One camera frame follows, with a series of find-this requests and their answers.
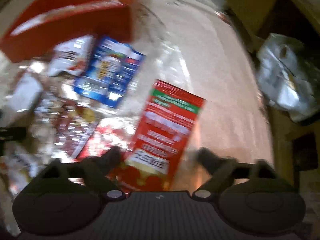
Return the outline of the red spicy strip pack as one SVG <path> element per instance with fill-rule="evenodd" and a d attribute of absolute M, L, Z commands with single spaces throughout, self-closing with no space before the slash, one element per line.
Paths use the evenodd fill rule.
<path fill-rule="evenodd" d="M 168 191 L 205 99 L 157 79 L 128 149 L 115 170 L 119 186 L 135 191 Z"/>

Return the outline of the white hawthorn snack pack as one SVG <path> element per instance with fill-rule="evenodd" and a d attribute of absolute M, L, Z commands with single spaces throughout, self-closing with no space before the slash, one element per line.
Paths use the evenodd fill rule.
<path fill-rule="evenodd" d="M 61 73 L 80 76 L 87 67 L 94 43 L 94 36 L 85 35 L 56 45 L 47 76 Z"/>

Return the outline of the large white snack bag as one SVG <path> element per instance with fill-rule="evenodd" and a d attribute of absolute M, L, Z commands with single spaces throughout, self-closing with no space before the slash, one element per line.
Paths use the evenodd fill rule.
<path fill-rule="evenodd" d="M 40 81 L 25 73 L 2 108 L 1 127 L 25 121 L 43 92 Z"/>

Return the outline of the silver red nut pack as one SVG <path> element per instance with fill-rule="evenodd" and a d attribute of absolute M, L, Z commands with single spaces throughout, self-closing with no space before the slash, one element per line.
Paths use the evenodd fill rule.
<path fill-rule="evenodd" d="M 34 111 L 30 131 L 52 153 L 75 159 L 97 127 L 101 115 L 74 100 L 46 93 Z"/>

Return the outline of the blue coconut snack pack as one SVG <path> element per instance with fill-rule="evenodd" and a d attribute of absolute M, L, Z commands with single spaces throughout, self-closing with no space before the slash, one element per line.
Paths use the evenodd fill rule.
<path fill-rule="evenodd" d="M 84 74 L 74 81 L 74 91 L 117 108 L 144 59 L 145 55 L 131 45 L 103 36 L 94 47 Z"/>

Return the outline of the silver foil bag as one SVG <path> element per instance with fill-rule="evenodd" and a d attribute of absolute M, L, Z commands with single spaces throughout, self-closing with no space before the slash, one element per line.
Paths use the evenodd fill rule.
<path fill-rule="evenodd" d="M 319 113 L 319 55 L 295 38 L 270 34 L 257 58 L 257 83 L 270 106 L 295 123 Z"/>

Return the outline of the red cardboard box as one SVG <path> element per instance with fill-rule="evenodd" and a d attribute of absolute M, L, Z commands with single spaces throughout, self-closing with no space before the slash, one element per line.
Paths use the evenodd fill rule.
<path fill-rule="evenodd" d="M 131 42 L 139 0 L 35 0 L 1 38 L 12 62 L 41 56 L 57 44 L 84 35 Z"/>

